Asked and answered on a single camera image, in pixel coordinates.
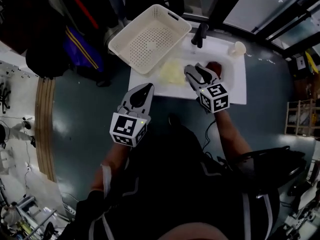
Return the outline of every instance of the basket handle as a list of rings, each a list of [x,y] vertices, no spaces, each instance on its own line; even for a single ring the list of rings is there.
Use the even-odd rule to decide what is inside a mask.
[[[180,16],[178,16],[175,13],[172,13],[170,11],[168,11],[168,15],[171,16],[172,18],[174,18],[176,21],[179,21],[179,19],[180,19]]]

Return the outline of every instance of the perforated basket bottom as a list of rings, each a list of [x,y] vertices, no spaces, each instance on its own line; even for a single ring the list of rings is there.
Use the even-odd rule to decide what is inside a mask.
[[[152,21],[123,50],[122,56],[144,74],[179,40],[179,35],[158,20]]]

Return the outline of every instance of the black faucet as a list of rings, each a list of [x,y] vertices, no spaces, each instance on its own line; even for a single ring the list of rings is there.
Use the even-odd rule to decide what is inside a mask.
[[[194,37],[191,40],[191,43],[195,46],[197,46],[198,48],[202,48],[202,42],[203,39],[207,38],[207,30],[208,30],[209,26],[208,24],[202,22],[198,29],[196,30],[196,33],[194,35]]]

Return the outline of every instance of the black stand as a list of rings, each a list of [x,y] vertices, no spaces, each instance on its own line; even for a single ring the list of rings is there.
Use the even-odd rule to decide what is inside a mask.
[[[10,109],[10,106],[7,105],[6,103],[6,98],[8,97],[8,95],[11,93],[11,91],[7,90],[7,88],[4,88],[3,91],[1,90],[2,86],[4,85],[4,83],[2,82],[0,84],[0,103],[2,104],[2,113],[5,114],[5,108],[6,107],[8,110]]]

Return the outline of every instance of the white plastic basket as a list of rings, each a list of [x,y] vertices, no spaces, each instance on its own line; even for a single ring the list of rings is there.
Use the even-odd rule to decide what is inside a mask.
[[[108,48],[140,74],[147,74],[191,30],[174,12],[154,4],[130,22]]]

